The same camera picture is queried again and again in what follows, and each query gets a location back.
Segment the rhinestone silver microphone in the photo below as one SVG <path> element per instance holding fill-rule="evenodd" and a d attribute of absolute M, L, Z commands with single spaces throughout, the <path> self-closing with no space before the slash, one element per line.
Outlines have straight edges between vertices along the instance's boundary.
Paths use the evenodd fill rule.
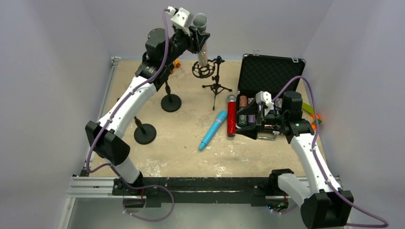
<path fill-rule="evenodd" d="M 197 31 L 197 38 L 198 38 L 198 65 L 200 67 L 206 67 L 208 64 L 208 57 L 207 57 L 207 46 L 205 44 L 206 38 L 206 27 L 207 27 L 208 19 L 203 13 L 197 13 L 194 15 L 192 20 L 192 25 Z"/>

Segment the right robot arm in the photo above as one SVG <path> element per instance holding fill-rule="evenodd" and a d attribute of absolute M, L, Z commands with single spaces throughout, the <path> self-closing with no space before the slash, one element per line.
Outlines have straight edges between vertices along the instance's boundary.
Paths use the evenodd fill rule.
<path fill-rule="evenodd" d="M 300 93 L 286 91 L 281 96 L 280 109 L 268 92 L 260 91 L 255 97 L 239 95 L 236 98 L 236 118 L 254 116 L 254 122 L 236 123 L 236 133 L 257 139 L 266 125 L 277 126 L 297 154 L 306 174 L 308 185 L 302 184 L 291 169 L 272 170 L 268 181 L 260 185 L 267 193 L 284 192 L 300 209 L 302 221 L 308 229 L 343 227 L 353 203 L 353 195 L 343 190 L 329 171 L 319 153 L 315 130 L 302 117 L 303 100 Z"/>

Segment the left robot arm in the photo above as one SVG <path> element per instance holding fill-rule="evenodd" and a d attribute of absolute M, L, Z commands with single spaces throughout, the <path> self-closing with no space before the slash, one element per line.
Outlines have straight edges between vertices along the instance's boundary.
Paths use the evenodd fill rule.
<path fill-rule="evenodd" d="M 142 173 L 129 158 L 130 147 L 122 140 L 127 127 L 145 102 L 167 81 L 173 62 L 185 51 L 197 54 L 209 37 L 206 29 L 196 26 L 191 26 L 188 32 L 174 29 L 172 37 L 169 37 L 168 29 L 151 30 L 143 62 L 129 88 L 105 116 L 86 124 L 90 151 L 109 162 L 127 183 L 139 187 L 142 180 Z"/>

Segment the red glitter microphone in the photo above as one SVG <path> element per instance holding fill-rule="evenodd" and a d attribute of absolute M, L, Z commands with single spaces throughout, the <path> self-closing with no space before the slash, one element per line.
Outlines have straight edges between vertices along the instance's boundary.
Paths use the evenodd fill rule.
<path fill-rule="evenodd" d="M 227 136 L 234 137 L 236 134 L 236 96 L 227 97 Z"/>

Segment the blue toy microphone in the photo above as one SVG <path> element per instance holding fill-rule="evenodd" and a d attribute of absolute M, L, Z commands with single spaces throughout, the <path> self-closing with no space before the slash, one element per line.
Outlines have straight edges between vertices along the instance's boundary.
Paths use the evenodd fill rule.
<path fill-rule="evenodd" d="M 208 144 L 210 143 L 212 138 L 215 136 L 215 134 L 218 131 L 218 129 L 220 128 L 220 126 L 222 125 L 222 123 L 226 120 L 227 116 L 228 116 L 228 112 L 225 110 L 222 110 L 217 115 L 217 117 L 215 118 L 210 129 L 207 131 L 206 135 L 202 139 L 202 141 L 198 147 L 199 151 L 203 151 L 208 146 Z"/>

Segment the black poker chip case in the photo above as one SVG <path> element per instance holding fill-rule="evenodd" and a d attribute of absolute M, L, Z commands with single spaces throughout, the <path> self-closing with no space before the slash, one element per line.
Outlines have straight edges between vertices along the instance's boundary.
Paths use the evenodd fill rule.
<path fill-rule="evenodd" d="M 242 58 L 237 85 L 236 112 L 255 100 L 260 92 L 269 92 L 274 106 L 281 108 L 281 134 L 288 140 L 314 130 L 302 117 L 302 95 L 296 91 L 306 60 L 297 57 L 277 57 L 245 54 Z M 236 129 L 259 124 L 259 115 L 236 115 Z"/>

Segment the red toy block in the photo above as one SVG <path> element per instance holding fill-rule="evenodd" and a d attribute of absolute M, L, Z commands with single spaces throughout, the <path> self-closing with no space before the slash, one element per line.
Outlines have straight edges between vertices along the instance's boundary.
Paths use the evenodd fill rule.
<path fill-rule="evenodd" d="M 180 66 L 181 66 L 180 60 L 176 59 L 173 62 L 173 68 L 171 69 L 170 73 L 173 74 L 174 69 L 180 68 Z"/>

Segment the green orange toy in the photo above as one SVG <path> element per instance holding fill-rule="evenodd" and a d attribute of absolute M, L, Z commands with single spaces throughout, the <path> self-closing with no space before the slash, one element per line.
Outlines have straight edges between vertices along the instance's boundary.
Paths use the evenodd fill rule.
<path fill-rule="evenodd" d="M 317 130 L 317 126 L 319 126 L 322 122 L 321 116 L 318 113 L 315 113 L 313 107 L 305 102 L 302 103 L 302 110 L 308 113 L 313 119 L 311 126 L 314 131 Z"/>

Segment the black tripod shock mount stand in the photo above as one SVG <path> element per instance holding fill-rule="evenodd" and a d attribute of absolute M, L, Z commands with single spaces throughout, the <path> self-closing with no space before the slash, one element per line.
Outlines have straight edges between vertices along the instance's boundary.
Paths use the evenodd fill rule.
<path fill-rule="evenodd" d="M 229 92 L 233 91 L 232 89 L 224 87 L 219 83 L 220 65 L 224 62 L 225 60 L 220 55 L 218 55 L 216 58 L 212 60 L 208 59 L 206 66 L 200 66 L 198 61 L 196 61 L 192 66 L 193 76 L 199 79 L 206 79 L 211 77 L 211 79 L 213 80 L 213 84 L 202 85 L 202 88 L 209 88 L 214 93 L 213 111 L 215 110 L 215 102 L 217 95 L 224 90 L 227 90 Z"/>

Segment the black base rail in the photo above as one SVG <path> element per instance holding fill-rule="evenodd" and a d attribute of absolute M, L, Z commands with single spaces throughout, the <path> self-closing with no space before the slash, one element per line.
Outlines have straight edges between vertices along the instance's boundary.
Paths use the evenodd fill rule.
<path fill-rule="evenodd" d="M 115 178 L 112 195 L 143 196 L 146 206 L 151 208 L 171 202 L 263 207 L 267 205 L 267 197 L 285 196 L 277 179 L 282 174 L 292 173 L 285 168 L 272 170 L 268 177 L 142 177 L 132 187 Z"/>

